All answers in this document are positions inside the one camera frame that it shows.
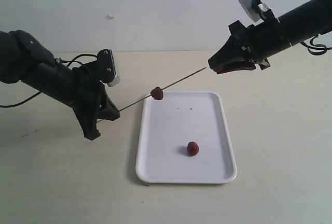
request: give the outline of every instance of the plastic tray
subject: plastic tray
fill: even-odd
[[[187,144],[200,151],[188,156]],[[144,101],[136,173],[147,183],[224,184],[237,168],[220,97],[212,92],[164,92]]]

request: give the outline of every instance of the cable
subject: cable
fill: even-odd
[[[88,67],[86,67],[83,63],[76,61],[80,57],[95,57],[95,58],[97,58],[97,56],[95,54],[79,54],[78,56],[74,57],[71,61],[63,61],[63,60],[61,60],[61,61],[63,61],[64,63],[68,62],[67,67],[69,67],[73,62],[79,63],[79,64],[81,64],[85,68],[85,70],[87,70],[87,72],[91,76],[91,72],[88,69]],[[34,97],[37,97],[41,93],[42,92],[35,93],[34,95],[30,96],[29,98],[25,99],[24,101],[21,101],[19,103],[13,104],[13,105],[0,105],[0,108],[12,108],[12,107],[23,105],[24,103],[32,100]]]
[[[314,44],[313,41],[318,38],[318,36],[314,36],[313,38],[310,39],[309,43],[310,45],[306,44],[304,41],[301,42],[303,46],[305,46],[308,49],[308,52],[312,55],[323,55],[325,54],[328,50],[332,50],[332,47],[327,47],[324,44]]]

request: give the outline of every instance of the table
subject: table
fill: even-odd
[[[203,66],[214,51],[116,53],[124,106]],[[56,54],[71,59],[74,53]],[[296,46],[271,68],[206,69],[170,90],[223,99],[237,178],[221,186],[142,184],[135,175],[143,103],[83,138],[73,111],[46,95],[0,109],[1,223],[331,223],[332,54]],[[1,104],[33,94],[1,84]]]

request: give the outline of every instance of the white wall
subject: white wall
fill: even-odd
[[[308,0],[263,1],[278,16]],[[52,51],[218,49],[229,24],[251,23],[238,0],[0,0],[0,9],[0,30],[26,30]]]

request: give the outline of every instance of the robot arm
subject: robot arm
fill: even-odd
[[[27,32],[0,32],[0,81],[20,80],[69,106],[74,110],[84,137],[93,140],[100,136],[97,119],[120,117],[101,83],[114,86],[119,82],[112,51],[101,50],[94,56],[96,61],[71,70]]]
[[[217,74],[254,70],[255,64],[263,70],[270,67],[268,57],[332,31],[332,0],[311,0],[278,18],[260,0],[239,2],[253,21],[262,19],[263,23],[246,28],[236,21],[228,26],[231,36],[209,59],[210,68]],[[326,52],[326,46],[319,47],[318,54]]]

